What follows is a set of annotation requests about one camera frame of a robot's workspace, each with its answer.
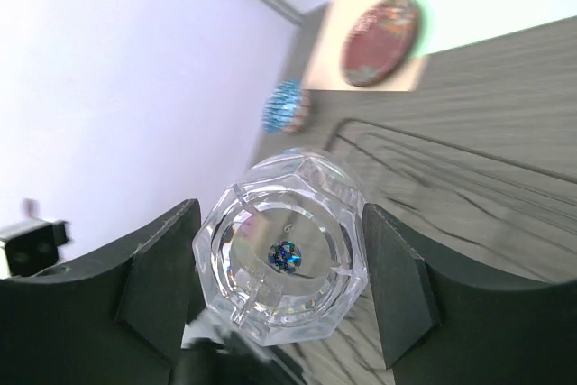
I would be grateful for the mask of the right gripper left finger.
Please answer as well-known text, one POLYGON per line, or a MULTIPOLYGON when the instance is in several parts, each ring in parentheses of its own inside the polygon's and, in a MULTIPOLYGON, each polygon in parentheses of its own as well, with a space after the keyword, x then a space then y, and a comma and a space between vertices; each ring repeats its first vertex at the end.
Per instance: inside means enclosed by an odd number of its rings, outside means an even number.
POLYGON ((200 206, 27 278, 1 283, 4 384, 166 384, 194 280, 200 206))

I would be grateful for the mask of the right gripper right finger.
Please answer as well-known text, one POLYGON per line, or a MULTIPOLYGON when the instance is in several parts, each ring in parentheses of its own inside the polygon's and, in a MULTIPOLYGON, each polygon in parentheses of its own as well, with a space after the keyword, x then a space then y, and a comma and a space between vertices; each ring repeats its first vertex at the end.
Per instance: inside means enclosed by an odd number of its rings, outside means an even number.
POLYGON ((396 383, 575 383, 574 281, 492 268, 374 204, 362 227, 383 359, 396 383))

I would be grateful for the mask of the black wire dish rack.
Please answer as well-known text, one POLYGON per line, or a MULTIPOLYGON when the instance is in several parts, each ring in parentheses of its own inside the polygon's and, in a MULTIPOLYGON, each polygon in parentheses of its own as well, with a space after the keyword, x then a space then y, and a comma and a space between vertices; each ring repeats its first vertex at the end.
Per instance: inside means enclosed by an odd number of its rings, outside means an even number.
POLYGON ((575 280, 574 175, 358 118, 339 121, 324 148, 434 241, 521 277, 575 280))

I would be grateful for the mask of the clear glass tumbler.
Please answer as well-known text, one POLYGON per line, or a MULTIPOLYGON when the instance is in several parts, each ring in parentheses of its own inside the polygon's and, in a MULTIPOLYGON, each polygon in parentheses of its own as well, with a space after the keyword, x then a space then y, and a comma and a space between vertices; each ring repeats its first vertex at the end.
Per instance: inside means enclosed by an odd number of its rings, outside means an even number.
POLYGON ((210 211, 192 248, 206 308, 262 346, 329 337, 369 281, 356 174, 333 154, 282 151, 210 211))

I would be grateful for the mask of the blue patterned bowl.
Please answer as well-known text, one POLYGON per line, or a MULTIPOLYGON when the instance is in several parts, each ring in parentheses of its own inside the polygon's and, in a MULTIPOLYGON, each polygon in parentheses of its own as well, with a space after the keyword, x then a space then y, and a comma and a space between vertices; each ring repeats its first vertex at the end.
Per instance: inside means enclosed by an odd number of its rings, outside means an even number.
POLYGON ((296 133, 307 123, 311 113, 310 93, 296 80, 278 84, 270 94, 262 114, 266 133, 296 133))

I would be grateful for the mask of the red floral plate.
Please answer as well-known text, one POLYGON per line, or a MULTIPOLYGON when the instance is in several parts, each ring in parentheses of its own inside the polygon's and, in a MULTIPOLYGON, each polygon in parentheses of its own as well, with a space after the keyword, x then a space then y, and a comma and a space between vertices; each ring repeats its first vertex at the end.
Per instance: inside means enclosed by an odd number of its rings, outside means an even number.
POLYGON ((417 0, 380 0, 347 33, 340 70, 354 87, 378 85, 393 75, 417 43, 422 13, 417 0))

